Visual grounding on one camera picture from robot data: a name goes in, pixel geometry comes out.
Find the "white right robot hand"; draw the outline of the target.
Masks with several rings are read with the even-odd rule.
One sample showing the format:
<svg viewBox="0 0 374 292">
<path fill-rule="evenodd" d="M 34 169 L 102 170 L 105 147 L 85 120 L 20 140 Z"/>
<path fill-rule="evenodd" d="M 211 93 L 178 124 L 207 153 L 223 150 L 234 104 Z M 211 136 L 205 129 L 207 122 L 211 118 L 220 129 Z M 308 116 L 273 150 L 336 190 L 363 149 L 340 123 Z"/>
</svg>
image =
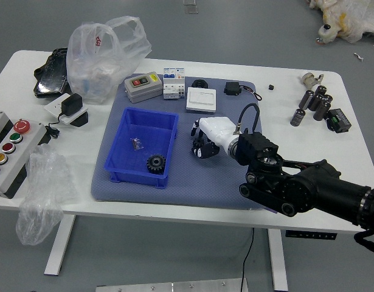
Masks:
<svg viewBox="0 0 374 292">
<path fill-rule="evenodd" d="M 201 159 L 217 155 L 222 147 L 231 158 L 235 159 L 240 126 L 235 125 L 228 117 L 207 117 L 196 120 L 191 130 L 194 136 L 192 153 Z"/>
</svg>

